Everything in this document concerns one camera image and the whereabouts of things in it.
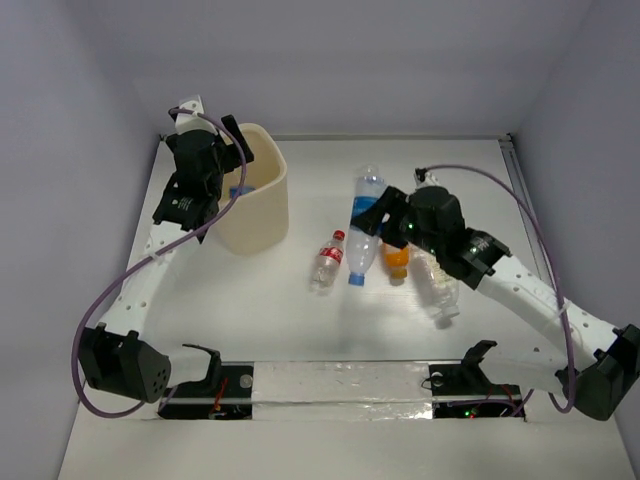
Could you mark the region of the blue label water bottle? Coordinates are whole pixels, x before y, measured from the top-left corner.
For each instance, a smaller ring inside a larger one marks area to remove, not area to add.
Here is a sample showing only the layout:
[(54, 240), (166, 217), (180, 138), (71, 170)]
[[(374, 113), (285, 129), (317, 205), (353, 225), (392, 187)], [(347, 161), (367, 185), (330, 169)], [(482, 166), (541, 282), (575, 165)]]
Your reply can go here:
[[(386, 189), (386, 182), (376, 167), (361, 171), (355, 181), (351, 219), (368, 210)], [(378, 251), (378, 238), (365, 233), (361, 228), (349, 225), (346, 243), (346, 260), (349, 269), (348, 283), (362, 287), (366, 273), (373, 264)]]

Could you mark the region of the orange juice bottle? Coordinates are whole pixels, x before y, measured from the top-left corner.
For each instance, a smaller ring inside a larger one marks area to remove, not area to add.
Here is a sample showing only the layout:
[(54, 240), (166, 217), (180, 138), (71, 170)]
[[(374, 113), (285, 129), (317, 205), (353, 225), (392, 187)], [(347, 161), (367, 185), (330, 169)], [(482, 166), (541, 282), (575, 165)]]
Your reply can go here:
[(383, 260), (393, 280), (404, 280), (408, 275), (410, 250), (408, 246), (398, 248), (387, 243), (382, 245)]

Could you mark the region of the crushed clear blue-cap bottle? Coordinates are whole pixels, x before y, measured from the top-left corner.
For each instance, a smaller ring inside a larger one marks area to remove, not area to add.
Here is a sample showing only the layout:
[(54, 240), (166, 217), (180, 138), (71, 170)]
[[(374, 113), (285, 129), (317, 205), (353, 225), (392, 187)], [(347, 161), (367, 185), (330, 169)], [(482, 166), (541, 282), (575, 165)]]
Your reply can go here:
[(252, 187), (252, 186), (248, 186), (248, 185), (245, 185), (245, 186), (242, 186), (242, 187), (234, 186), (234, 187), (230, 187), (229, 188), (229, 196), (231, 198), (233, 198), (233, 197), (237, 197), (237, 196), (243, 196), (243, 195), (252, 193), (254, 191), (255, 191), (255, 188)]

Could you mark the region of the red label cola bottle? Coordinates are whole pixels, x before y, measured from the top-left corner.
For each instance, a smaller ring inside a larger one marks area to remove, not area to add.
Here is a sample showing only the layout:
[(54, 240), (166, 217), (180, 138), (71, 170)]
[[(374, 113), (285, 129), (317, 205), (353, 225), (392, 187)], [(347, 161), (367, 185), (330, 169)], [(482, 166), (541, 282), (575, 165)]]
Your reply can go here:
[(310, 278), (313, 291), (325, 291), (332, 288), (344, 256), (345, 232), (335, 230), (331, 238), (319, 249)]

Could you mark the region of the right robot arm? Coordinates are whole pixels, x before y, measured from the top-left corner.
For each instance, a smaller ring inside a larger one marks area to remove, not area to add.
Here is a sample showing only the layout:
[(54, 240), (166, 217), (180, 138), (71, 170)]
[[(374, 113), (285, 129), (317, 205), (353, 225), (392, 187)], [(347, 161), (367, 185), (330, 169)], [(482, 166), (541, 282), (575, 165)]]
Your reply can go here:
[(356, 198), (350, 225), (397, 248), (408, 244), (436, 257), (470, 289), (526, 322), (567, 356), (564, 366), (516, 368), (534, 389), (561, 394), (582, 414), (604, 421), (639, 379), (639, 329), (600, 320), (531, 273), (489, 233), (466, 226), (459, 200), (440, 186), (407, 195), (387, 187), (379, 197)]

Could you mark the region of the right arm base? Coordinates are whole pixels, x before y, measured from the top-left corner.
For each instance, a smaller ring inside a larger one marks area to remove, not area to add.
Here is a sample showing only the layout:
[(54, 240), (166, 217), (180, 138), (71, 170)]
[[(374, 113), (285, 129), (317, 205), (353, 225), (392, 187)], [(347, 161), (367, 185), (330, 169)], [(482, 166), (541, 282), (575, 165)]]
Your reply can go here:
[(496, 346), (493, 340), (482, 340), (461, 360), (429, 365), (420, 387), (431, 394), (435, 419), (525, 416), (520, 387), (492, 383), (481, 370), (485, 355)]

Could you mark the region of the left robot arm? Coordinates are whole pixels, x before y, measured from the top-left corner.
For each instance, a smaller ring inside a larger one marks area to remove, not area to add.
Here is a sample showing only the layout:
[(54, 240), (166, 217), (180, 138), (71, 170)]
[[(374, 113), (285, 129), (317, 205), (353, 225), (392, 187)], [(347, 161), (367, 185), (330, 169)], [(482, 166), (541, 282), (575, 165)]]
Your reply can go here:
[(166, 144), (175, 171), (152, 215), (148, 247), (91, 304), (73, 340), (74, 388), (85, 408), (100, 417), (108, 414), (90, 402), (85, 387), (132, 399), (139, 406), (163, 396), (171, 360), (147, 342), (145, 324), (209, 228), (233, 208), (234, 199), (220, 202), (225, 174), (247, 174), (254, 159), (233, 116), (215, 120), (185, 107), (169, 114), (176, 132)]

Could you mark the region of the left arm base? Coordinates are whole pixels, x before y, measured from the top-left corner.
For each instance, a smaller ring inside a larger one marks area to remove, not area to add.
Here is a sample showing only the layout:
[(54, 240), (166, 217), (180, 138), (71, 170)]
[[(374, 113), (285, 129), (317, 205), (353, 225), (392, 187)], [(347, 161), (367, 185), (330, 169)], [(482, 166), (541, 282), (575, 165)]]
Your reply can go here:
[(195, 344), (210, 357), (203, 379), (165, 391), (158, 415), (165, 420), (251, 420), (253, 417), (253, 362), (224, 362), (220, 352)]

